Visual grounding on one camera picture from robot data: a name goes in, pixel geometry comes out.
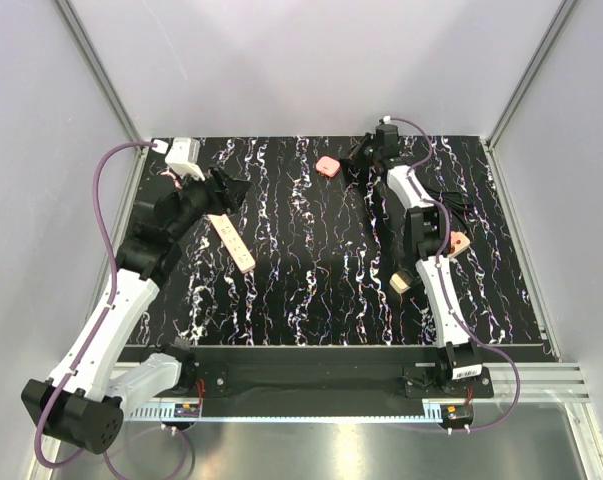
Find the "white red power strip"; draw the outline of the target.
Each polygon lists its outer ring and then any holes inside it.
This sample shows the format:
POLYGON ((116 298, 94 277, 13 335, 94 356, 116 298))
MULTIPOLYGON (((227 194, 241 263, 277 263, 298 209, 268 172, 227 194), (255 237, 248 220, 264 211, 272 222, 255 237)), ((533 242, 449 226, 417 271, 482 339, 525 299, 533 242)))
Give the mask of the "white red power strip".
MULTIPOLYGON (((465 233, 452 231, 450 236, 450 250, 447 257, 449 259, 454 259, 457 256, 460 256, 469 248, 470 244, 471 240, 465 233)), ((421 280, 417 274, 410 274, 407 271, 397 271, 390 278, 390 286, 398 294, 403 294, 420 283, 421 280)))

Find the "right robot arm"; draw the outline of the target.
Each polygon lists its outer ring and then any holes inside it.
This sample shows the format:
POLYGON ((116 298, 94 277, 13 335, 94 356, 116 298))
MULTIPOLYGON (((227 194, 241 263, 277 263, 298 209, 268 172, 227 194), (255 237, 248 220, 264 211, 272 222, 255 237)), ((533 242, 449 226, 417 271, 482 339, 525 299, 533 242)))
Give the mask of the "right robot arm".
POLYGON ((451 275, 451 220, 445 205, 434 199, 417 178, 416 169, 433 155, 427 144, 425 158, 413 164, 401 158, 397 124, 386 116, 373 132, 365 134, 344 158, 346 164, 373 171, 404 208, 404 250, 414 262, 435 323, 437 361, 426 390, 437 388, 447 396, 472 399, 481 382, 483 362, 478 345, 468 333, 451 275))

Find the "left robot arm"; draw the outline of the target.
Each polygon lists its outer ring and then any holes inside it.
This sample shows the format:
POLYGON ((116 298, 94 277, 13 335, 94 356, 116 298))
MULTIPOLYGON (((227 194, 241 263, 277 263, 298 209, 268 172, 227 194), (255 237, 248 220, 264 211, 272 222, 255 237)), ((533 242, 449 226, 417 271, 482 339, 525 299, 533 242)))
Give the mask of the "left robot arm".
POLYGON ((47 435, 100 455, 110 448, 126 416, 162 392, 189 394, 196 386, 192 352, 159 347, 114 377, 112 371, 141 315, 177 266, 181 239, 203 217, 236 213, 250 182, 218 167, 190 175, 154 202, 134 204, 115 270, 81 334, 44 381, 31 379, 21 400, 38 436, 47 435))

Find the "pink cube socket adapter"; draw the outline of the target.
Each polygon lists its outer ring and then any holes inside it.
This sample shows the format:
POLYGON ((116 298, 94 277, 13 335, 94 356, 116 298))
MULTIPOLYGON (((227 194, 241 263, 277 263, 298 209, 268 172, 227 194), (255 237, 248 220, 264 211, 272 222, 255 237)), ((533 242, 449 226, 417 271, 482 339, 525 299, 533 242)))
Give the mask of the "pink cube socket adapter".
POLYGON ((334 178, 340 171, 340 168, 340 162, 329 156, 320 157, 315 164, 316 171, 328 178, 334 178))

